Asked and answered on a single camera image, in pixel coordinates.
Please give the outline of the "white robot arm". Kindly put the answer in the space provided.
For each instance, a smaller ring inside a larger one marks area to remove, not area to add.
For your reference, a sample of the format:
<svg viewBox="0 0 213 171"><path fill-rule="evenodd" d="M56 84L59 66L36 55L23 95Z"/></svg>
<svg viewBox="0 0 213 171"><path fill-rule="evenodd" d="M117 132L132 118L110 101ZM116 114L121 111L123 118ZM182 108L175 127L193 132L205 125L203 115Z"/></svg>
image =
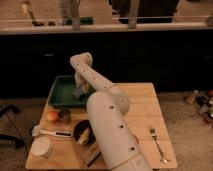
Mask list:
<svg viewBox="0 0 213 171"><path fill-rule="evenodd" d="M128 95L96 72L92 63L88 52L70 58L77 86L89 83L95 89L87 100L86 111L106 167L110 171L152 171L124 119L130 107Z"/></svg>

